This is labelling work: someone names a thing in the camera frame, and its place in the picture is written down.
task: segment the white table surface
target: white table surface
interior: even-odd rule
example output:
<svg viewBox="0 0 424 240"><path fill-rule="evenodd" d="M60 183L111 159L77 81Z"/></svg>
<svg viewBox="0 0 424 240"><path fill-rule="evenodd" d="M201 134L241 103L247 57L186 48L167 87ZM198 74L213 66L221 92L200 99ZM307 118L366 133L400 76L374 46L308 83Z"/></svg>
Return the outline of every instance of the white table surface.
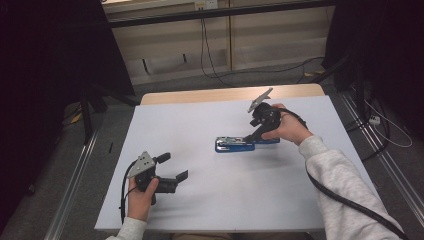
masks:
<svg viewBox="0 0 424 240"><path fill-rule="evenodd" d="M352 160L377 193L328 96L269 99L300 115L332 149ZM216 153L218 136L253 133L250 101L142 105L136 107L95 229L116 231L122 178L144 150L152 157L170 152L157 166L161 177L189 170L175 194L156 194L148 229L164 232L308 231L324 227L316 190L305 161L291 142L253 152Z"/></svg>

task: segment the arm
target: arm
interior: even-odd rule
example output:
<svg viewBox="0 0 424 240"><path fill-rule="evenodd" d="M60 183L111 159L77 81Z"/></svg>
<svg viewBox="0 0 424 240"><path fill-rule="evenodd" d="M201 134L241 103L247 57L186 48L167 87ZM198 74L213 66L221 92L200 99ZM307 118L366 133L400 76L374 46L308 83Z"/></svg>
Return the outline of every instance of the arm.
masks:
<svg viewBox="0 0 424 240"><path fill-rule="evenodd" d="M128 185L128 216L124 220L121 230L116 237L109 237L108 240L141 240L147 226L152 196L159 184L157 178L152 179L146 192L140 192L131 178Z"/></svg>
<svg viewBox="0 0 424 240"><path fill-rule="evenodd" d="M364 183L353 163L340 151L329 150L322 139L304 128L296 118L282 113L278 129L262 138L281 137L299 146L306 159L307 171L334 193L363 205L394 223L383 203ZM324 219L327 239L398 239L380 223L318 191L318 203Z"/></svg>

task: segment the table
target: table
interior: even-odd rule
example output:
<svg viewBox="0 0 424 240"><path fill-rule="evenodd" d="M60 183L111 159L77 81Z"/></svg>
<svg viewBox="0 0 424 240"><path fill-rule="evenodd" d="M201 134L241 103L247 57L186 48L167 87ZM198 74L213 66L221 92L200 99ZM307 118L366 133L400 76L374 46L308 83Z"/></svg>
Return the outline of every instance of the table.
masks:
<svg viewBox="0 0 424 240"><path fill-rule="evenodd" d="M322 229L315 189L294 144L282 141L268 149L237 154L218 154L213 150L214 137L253 132L248 124L251 116L246 110L250 100L267 89L200 90L143 97L142 105L134 113L95 228L103 231L120 228L119 212L112 206L119 200L122 176L137 154L147 150L153 156L165 151L173 156L158 166L159 176L173 177L189 170L189 178L178 186L176 194L157 194L158 203L151 210L149 230ZM284 102L302 116L330 148L342 149L377 195L331 101L323 96L319 85L274 86L270 97L267 102Z"/></svg>

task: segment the black cable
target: black cable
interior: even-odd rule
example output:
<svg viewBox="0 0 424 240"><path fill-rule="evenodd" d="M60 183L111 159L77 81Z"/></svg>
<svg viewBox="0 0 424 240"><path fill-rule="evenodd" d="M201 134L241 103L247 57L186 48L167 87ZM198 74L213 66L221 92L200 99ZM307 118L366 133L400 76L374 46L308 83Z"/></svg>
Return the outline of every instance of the black cable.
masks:
<svg viewBox="0 0 424 240"><path fill-rule="evenodd" d="M293 69L296 69L296 68L299 68L299 67L303 67L305 64L307 64L307 63L309 63L309 62L311 62L313 60L323 59L324 58L324 57L315 57L315 58L306 59L305 61L303 61L302 64L299 64L299 65L297 65L295 67L291 67L291 68L287 68L287 69L281 69L281 70L253 70L253 71L244 71L244 72L230 72L230 73L225 73L225 74L222 74L222 75L218 75L215 72L215 69L214 69L214 66L213 66L213 63L212 63L212 58L210 56L210 50L209 50L209 44L208 44L208 36L207 36L207 32L206 32L206 24L205 24L205 20L204 19L201 19L201 24L202 24L202 52L201 52L201 58L200 58L200 65L202 67L202 72L208 78L218 78L221 81L222 84L227 85L227 86L230 85L230 84L224 83L222 81L222 79L221 79L222 77L226 77L226 76L230 76L230 75L235 75L235 74L243 74L243 73L279 73L279 72L286 72L286 71L290 71L290 70L293 70ZM208 75L205 72L205 70L204 70L204 66L203 66L203 52L204 52L204 50L203 50L203 43L205 42L205 40L206 40L206 46L208 48L209 60L211 62L212 69L214 71L214 75L215 76Z"/></svg>
<svg viewBox="0 0 424 240"><path fill-rule="evenodd" d="M378 104L381 107L381 112L382 112L381 115L383 115L385 118L387 118L386 117L386 112L385 112L385 110L383 108L383 105L381 104L381 102L380 102L380 100L378 98L377 98L377 101L378 101ZM371 155L369 155L366 158L361 159L362 162L365 162L365 161L367 161L367 160L369 160L369 159L377 156L377 154L379 154L382 151L384 151L384 149L386 149L387 146L389 145L389 141L387 140L387 138L390 138L390 125L389 125L389 123L388 123L388 121L386 119L385 119L385 124L382 122L382 125L383 125L383 128L384 128L384 134L386 135L386 138L384 139L383 144L374 153L372 153Z"/></svg>
<svg viewBox="0 0 424 240"><path fill-rule="evenodd" d="M302 65L302 76L299 78L299 80L297 80L296 84L299 84L300 81L303 80L303 77L305 76L305 65L309 62L312 62L313 60L317 60L317 59L323 59L324 57L316 57L316 58L310 58L310 59L306 59L305 61L303 61Z"/></svg>
<svg viewBox="0 0 424 240"><path fill-rule="evenodd" d="M207 76L207 77L210 77L209 75L207 75L206 73L205 73L205 70L204 70L204 68L203 68L203 34L205 34L205 40L206 40L206 47L208 48L208 55L209 55L209 61L210 61L210 63L211 63L211 66L212 66L212 70L213 70L213 73L215 74L215 76L216 77L214 77L214 78L218 78L218 80L223 84L223 85L225 85L225 86L228 86L228 87L236 87L236 86L234 86L234 85L231 85L231 84L228 84L228 83L225 83L224 81L222 81L222 79L218 76L218 74L216 74L216 71L215 71L215 67L213 66L213 62L212 62L212 57L211 57L211 51L210 51L210 49L209 49L209 42L208 42L208 35L207 35L207 32L206 32L206 24L205 24L205 19L200 19L200 21L201 21L201 24L202 24L202 54L201 54L201 57L200 57L200 65L202 66L202 71L203 71L203 73L205 74L205 76Z"/></svg>
<svg viewBox="0 0 424 240"><path fill-rule="evenodd" d="M294 112L292 112L292 111L290 111L290 110L288 110L287 108L277 108L278 109L278 111L280 111L280 112L285 112L285 113L288 113L288 114L291 114L293 117L295 117L296 119L297 119L297 121L299 121L300 122L300 124L302 124L306 129L308 129L308 126L306 126L306 122L305 122L305 120L303 120L299 115L297 115L296 113L294 113Z"/></svg>
<svg viewBox="0 0 424 240"><path fill-rule="evenodd" d="M353 128L350 128L350 129L346 129L346 132L348 132L348 133L349 132L353 132L354 130L360 129L361 127L367 125L369 123L369 121L370 121L370 118L371 118L371 109L370 108L368 109L368 115L369 116L366 117L363 121L361 121L361 123L359 125L357 125L357 126L355 126ZM359 120L361 120L361 117L357 117L355 120L352 121L352 123L356 123Z"/></svg>
<svg viewBox="0 0 424 240"><path fill-rule="evenodd" d="M125 196L124 196L124 194L125 194L125 183L127 182L127 176L128 176L128 173L130 172L130 170L131 170L131 168L134 166L134 164L135 164L135 162L136 161L134 161L134 162L132 162L131 164L130 164L130 166L127 168L127 171L125 172L125 175L124 175L124 181L122 182L122 189L121 189L121 206L119 207L119 209L121 210L121 221L122 221L122 223L124 223L124 218L125 218L125 200L126 200L126 198L127 198L127 195L132 191L132 190L134 190L134 188L133 189L131 189Z"/></svg>
<svg viewBox="0 0 424 240"><path fill-rule="evenodd" d="M322 193L324 193L326 196L328 196L329 198L340 202L352 209L355 209L356 211L365 214L366 216L376 220L378 223L380 223L381 225L383 225L384 227L386 227L388 230L392 231L394 234L396 234L399 238L404 239L404 240L408 240L408 237L405 235L405 233L403 233L398 227L396 227L392 222L390 222L389 220L385 219L384 217L382 217L381 215L379 215L378 213L372 211L369 208L366 208L360 204L357 204L347 198L344 198L340 195L337 195L336 193L334 193L333 191L331 191L330 189L326 188L325 186L323 186L320 182L318 182L315 178L313 178L308 170L306 170L306 173L308 174L309 179L311 180L312 184L314 184L314 186Z"/></svg>
<svg viewBox="0 0 424 240"><path fill-rule="evenodd" d="M355 120L346 123L345 125L343 125L343 127L346 129L346 128L352 126L353 124L358 123L359 119L360 119L359 117L358 118L355 118Z"/></svg>

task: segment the wooden table edge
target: wooden table edge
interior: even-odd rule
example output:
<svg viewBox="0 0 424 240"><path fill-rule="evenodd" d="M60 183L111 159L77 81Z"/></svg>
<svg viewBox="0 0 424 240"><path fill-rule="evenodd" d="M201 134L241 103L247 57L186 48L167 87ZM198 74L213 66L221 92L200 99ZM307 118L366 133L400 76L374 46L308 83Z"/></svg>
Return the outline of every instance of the wooden table edge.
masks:
<svg viewBox="0 0 424 240"><path fill-rule="evenodd" d="M294 98L324 96L324 91L319 84L296 84L261 87L224 88L208 90L192 90L178 92L147 93L141 99L142 105L171 104L171 103L197 103L234 100L253 100L272 87L270 98Z"/></svg>

